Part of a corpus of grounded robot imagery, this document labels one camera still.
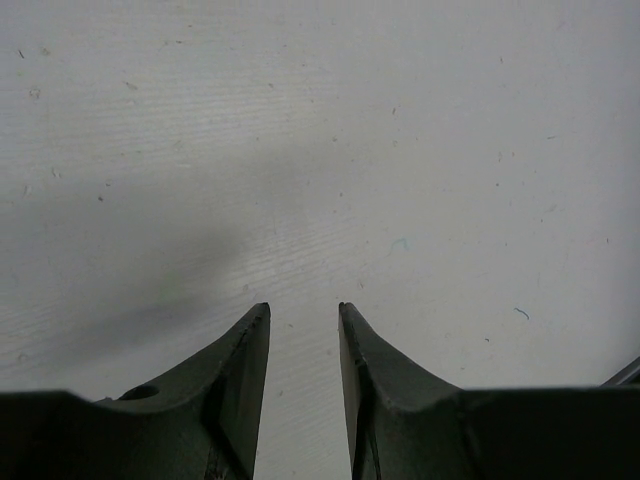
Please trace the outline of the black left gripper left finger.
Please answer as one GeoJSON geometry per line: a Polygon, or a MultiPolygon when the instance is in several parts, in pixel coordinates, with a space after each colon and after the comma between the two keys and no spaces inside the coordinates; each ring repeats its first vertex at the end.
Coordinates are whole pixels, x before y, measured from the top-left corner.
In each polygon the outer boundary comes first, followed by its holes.
{"type": "Polygon", "coordinates": [[[270,308],[117,399],[68,391],[1,396],[4,479],[250,479],[270,308]]]}

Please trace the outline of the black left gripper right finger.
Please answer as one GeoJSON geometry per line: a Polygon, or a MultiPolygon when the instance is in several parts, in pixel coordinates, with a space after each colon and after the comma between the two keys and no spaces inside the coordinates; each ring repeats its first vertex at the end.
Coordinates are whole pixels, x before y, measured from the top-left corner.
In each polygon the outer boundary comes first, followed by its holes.
{"type": "Polygon", "coordinates": [[[635,479],[639,383],[460,389],[339,307],[355,479],[635,479]]]}

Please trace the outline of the aluminium mounting rail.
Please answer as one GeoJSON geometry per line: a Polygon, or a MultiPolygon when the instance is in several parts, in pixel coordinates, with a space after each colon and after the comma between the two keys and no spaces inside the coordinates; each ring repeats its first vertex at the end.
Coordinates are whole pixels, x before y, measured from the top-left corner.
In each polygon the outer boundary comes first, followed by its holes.
{"type": "Polygon", "coordinates": [[[621,386],[629,384],[638,384],[640,378],[640,358],[637,357],[622,370],[614,374],[608,379],[604,386],[621,386]]]}

